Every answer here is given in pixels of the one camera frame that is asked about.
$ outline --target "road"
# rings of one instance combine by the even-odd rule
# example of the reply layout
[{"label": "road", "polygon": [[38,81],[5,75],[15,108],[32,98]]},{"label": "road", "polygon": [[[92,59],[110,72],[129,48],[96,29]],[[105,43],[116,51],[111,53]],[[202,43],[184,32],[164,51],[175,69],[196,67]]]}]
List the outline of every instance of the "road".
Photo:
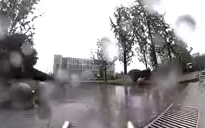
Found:
[{"label": "road", "polygon": [[126,92],[124,86],[60,88],[46,83],[46,104],[31,110],[0,107],[0,128],[61,128],[65,120],[79,128],[126,128],[127,121],[142,127],[177,95],[176,90],[165,84],[153,88],[127,87]]}]

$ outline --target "cloudy sky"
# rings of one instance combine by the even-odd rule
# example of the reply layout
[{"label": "cloudy sky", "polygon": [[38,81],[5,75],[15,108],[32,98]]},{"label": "cloudy sky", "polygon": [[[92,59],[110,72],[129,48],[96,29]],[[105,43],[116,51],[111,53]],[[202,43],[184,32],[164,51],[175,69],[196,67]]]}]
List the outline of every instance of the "cloudy sky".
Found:
[{"label": "cloudy sky", "polygon": [[[39,60],[36,68],[51,72],[54,54],[64,57],[89,58],[90,50],[95,48],[97,39],[108,37],[116,42],[110,30],[109,16],[116,6],[128,5],[133,0],[41,0],[38,8],[44,13],[35,21],[35,48]],[[205,52],[205,1],[203,0],[162,0],[159,10],[166,11],[166,20],[174,24],[177,17],[190,14],[196,20],[196,31],[188,37],[188,45],[193,52]],[[137,59],[129,69],[144,66]],[[116,71],[122,71],[116,63]]]}]

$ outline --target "tree trunk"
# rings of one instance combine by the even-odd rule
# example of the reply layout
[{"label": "tree trunk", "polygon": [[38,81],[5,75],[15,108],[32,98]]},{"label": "tree trunk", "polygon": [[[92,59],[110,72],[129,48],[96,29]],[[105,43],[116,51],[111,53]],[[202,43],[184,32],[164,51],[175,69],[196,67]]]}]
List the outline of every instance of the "tree trunk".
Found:
[{"label": "tree trunk", "polygon": [[107,63],[106,62],[104,66],[104,82],[107,83]]},{"label": "tree trunk", "polygon": [[172,56],[171,56],[170,44],[167,44],[167,52],[168,52],[168,56],[169,56],[170,63],[171,63],[172,62]]},{"label": "tree trunk", "polygon": [[153,36],[152,36],[152,33],[151,33],[151,29],[150,29],[150,22],[149,22],[148,19],[147,19],[147,27],[148,27],[149,36],[150,36],[150,39],[151,39],[151,48],[152,48],[152,55],[153,55],[153,60],[152,61],[154,63],[154,67],[156,69],[157,65],[158,65],[157,57],[156,57],[156,49],[155,49],[155,43],[153,41]]},{"label": "tree trunk", "polygon": [[127,75],[127,55],[126,52],[123,52],[123,56],[124,56],[124,75]]},{"label": "tree trunk", "polygon": [[148,64],[147,64],[147,59],[146,59],[146,53],[143,53],[143,59],[144,59],[144,63],[145,63],[146,69],[148,69]]}]

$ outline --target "metal grate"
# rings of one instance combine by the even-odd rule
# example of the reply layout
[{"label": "metal grate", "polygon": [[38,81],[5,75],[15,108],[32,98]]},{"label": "metal grate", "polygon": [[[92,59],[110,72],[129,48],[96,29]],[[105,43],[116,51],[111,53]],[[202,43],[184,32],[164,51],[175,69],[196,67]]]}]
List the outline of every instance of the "metal grate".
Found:
[{"label": "metal grate", "polygon": [[197,128],[198,109],[171,105],[145,128]]}]

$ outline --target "building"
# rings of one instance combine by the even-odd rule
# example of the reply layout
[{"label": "building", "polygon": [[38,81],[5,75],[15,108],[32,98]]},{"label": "building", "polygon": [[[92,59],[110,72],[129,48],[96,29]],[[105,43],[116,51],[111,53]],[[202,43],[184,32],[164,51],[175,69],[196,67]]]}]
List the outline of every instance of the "building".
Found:
[{"label": "building", "polygon": [[[58,69],[64,69],[70,73],[80,74],[84,71],[90,71],[94,74],[99,73],[100,60],[92,59],[80,59],[80,58],[70,58],[62,57],[61,55],[54,56],[54,66],[53,73],[56,74]],[[114,74],[114,65],[108,68],[107,74]]]}]

